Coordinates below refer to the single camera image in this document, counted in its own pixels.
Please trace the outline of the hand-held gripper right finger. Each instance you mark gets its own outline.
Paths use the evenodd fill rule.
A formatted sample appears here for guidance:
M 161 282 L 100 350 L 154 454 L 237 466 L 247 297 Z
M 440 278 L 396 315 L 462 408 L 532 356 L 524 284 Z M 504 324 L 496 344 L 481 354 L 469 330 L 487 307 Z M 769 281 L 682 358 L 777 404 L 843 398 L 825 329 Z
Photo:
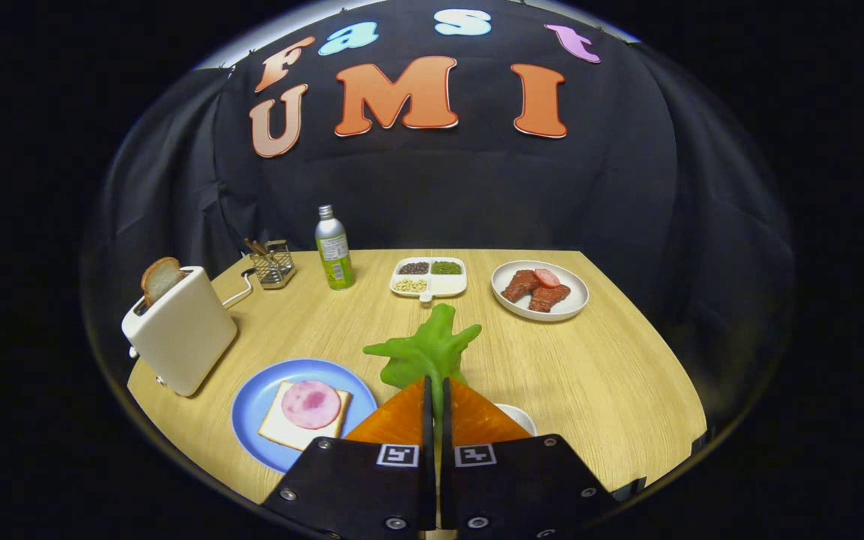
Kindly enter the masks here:
M 460 444 L 443 380 L 439 522 L 458 539 L 575 539 L 620 507 L 559 434 Z

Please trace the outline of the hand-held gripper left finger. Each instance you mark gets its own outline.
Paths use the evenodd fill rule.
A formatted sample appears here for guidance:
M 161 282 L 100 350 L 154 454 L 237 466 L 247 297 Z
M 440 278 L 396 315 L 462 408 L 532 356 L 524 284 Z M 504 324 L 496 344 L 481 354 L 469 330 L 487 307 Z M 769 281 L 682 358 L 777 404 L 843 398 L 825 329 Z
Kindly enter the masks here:
M 437 527 L 432 382 L 397 394 L 400 419 L 415 421 L 408 443 L 317 437 L 262 502 L 315 538 L 425 539 Z

